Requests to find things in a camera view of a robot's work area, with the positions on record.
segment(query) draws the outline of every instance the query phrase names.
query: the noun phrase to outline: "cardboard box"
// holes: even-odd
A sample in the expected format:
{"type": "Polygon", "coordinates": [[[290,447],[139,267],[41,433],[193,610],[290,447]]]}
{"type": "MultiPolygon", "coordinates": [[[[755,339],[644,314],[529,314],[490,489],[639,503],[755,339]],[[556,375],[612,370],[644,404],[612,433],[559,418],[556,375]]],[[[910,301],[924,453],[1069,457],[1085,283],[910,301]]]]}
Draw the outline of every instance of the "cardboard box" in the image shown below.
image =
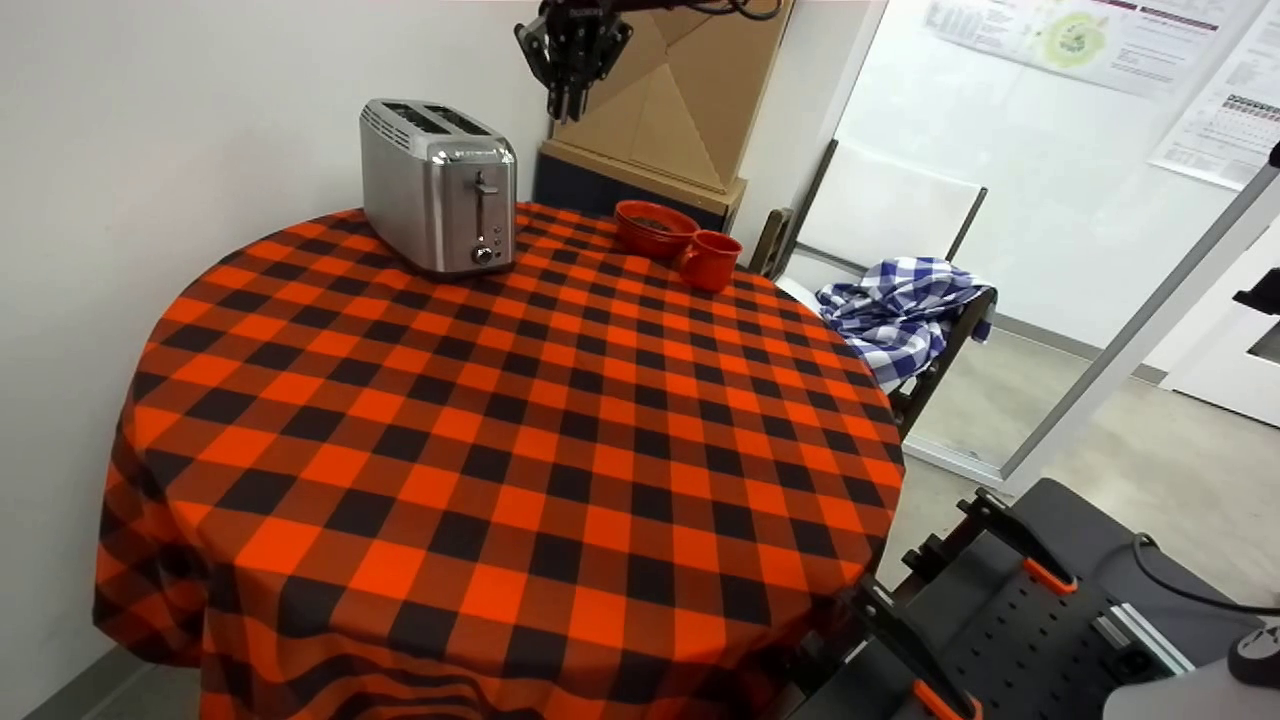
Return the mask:
{"type": "Polygon", "coordinates": [[[686,184],[600,151],[544,141],[537,156],[532,201],[575,208],[590,217],[612,217],[612,205],[628,197],[671,205],[693,219],[699,219],[705,229],[727,229],[746,197],[746,184],[737,182],[718,194],[718,190],[686,184]]]}
{"type": "Polygon", "coordinates": [[[764,25],[689,7],[628,14],[628,51],[594,88],[590,114],[554,141],[686,184],[737,190],[787,15],[794,0],[782,0],[782,15],[764,25]]]}

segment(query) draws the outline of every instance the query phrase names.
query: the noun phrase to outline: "red object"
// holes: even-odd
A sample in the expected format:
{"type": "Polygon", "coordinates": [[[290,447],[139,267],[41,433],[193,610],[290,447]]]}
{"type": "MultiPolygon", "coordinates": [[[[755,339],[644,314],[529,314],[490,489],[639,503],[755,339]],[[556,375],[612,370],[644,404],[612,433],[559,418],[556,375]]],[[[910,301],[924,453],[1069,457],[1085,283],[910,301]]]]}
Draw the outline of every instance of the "red object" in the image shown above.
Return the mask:
{"type": "Polygon", "coordinates": [[[737,254],[742,250],[746,245],[726,238],[726,231],[707,231],[707,229],[693,231],[689,258],[682,265],[686,288],[697,288],[697,291],[707,291],[707,295],[726,291],[726,283],[737,271],[737,254]]]}
{"type": "Polygon", "coordinates": [[[885,549],[902,433],[764,276],[731,304],[520,208],[427,280],[362,214],[162,315],[104,489],[98,624],[200,716],[770,716],[764,658],[885,549]]]}
{"type": "Polygon", "coordinates": [[[678,265],[693,231],[697,231],[697,219],[667,205],[650,205],[650,201],[618,205],[618,242],[628,254],[678,265]]]}

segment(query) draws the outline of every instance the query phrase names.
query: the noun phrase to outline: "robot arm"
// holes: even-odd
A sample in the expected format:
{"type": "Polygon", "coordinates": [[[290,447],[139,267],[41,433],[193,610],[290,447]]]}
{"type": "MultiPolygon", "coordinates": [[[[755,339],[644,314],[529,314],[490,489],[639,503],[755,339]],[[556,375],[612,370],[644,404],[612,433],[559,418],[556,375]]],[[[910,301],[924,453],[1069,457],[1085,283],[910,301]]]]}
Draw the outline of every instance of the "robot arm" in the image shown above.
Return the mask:
{"type": "Polygon", "coordinates": [[[544,0],[532,25],[517,25],[517,46],[529,74],[549,88],[549,118],[581,120],[590,88],[612,74],[633,41],[633,27],[619,21],[626,14],[693,7],[705,15],[772,21],[782,7],[751,14],[749,3],[751,0],[544,0]]]}

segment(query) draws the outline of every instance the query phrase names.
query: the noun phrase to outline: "floor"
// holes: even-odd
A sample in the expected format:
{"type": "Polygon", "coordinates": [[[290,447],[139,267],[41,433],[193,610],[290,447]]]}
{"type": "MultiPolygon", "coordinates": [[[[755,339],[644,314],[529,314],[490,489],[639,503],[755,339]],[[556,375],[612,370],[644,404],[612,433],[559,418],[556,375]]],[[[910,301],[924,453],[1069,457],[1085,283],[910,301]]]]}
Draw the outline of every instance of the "floor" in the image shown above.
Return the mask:
{"type": "MultiPolygon", "coordinates": [[[[1000,464],[1088,361],[1000,331],[967,345],[911,439],[1000,464]]],[[[1063,482],[1121,523],[1152,534],[1170,556],[1238,599],[1280,603],[1280,433],[1228,418],[1152,381],[1132,381],[1043,475],[1063,482]]],[[[929,534],[956,523],[971,484],[910,461],[910,484],[885,585],[903,578],[902,556],[929,534]]],[[[143,667],[88,720],[196,716],[196,677],[143,667]]]]}

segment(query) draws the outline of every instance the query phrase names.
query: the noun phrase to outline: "cable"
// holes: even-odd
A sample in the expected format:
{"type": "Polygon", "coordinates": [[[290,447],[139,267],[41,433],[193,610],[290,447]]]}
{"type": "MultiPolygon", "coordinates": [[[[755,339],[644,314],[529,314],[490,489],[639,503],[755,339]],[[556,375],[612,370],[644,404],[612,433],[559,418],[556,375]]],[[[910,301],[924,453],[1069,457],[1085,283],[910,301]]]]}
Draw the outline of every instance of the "cable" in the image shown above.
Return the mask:
{"type": "Polygon", "coordinates": [[[776,21],[776,14],[785,7],[785,0],[772,0],[770,14],[751,14],[751,0],[726,0],[726,3],[689,3],[693,14],[705,14],[705,15],[746,15],[746,21],[776,21]]]}
{"type": "Polygon", "coordinates": [[[1188,590],[1170,585],[1170,582],[1165,582],[1165,578],[1158,578],[1158,571],[1152,571],[1152,564],[1143,562],[1143,549],[1162,549],[1150,534],[1132,538],[1132,544],[1127,544],[1127,549],[1132,549],[1135,569],[1140,569],[1152,585],[1170,590],[1171,598],[1184,598],[1184,599],[1193,599],[1193,603],[1208,603],[1208,610],[1222,610],[1222,611],[1280,617],[1280,610],[1264,610],[1264,603],[1228,603],[1228,599],[1200,598],[1200,593],[1188,593],[1188,590]]]}

